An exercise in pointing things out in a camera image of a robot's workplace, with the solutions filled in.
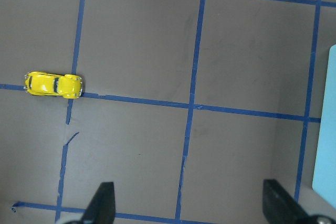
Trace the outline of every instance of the light blue object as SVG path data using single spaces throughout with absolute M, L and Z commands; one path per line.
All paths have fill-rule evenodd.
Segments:
M 313 189 L 336 208 L 336 45 L 330 48 Z

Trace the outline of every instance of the toy car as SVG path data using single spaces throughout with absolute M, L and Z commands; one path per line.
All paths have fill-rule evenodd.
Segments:
M 74 74 L 60 76 L 44 72 L 25 75 L 24 90 L 32 95 L 54 95 L 67 99 L 79 98 L 82 94 L 82 78 Z

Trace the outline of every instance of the black object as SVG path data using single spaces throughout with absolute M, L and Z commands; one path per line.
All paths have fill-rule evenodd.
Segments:
M 336 224 L 326 216 L 309 216 L 275 179 L 264 180 L 262 203 L 270 224 Z
M 113 182 L 101 183 L 82 218 L 66 224 L 112 224 L 116 216 Z

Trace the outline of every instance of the car windshield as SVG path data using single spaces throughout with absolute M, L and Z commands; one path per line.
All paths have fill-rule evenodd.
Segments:
M 31 80 L 33 79 L 33 77 L 31 76 L 30 78 L 29 78 L 29 88 L 31 89 L 32 88 L 32 85 L 31 85 Z
M 54 92 L 57 93 L 57 87 L 58 87 L 58 77 L 54 80 Z

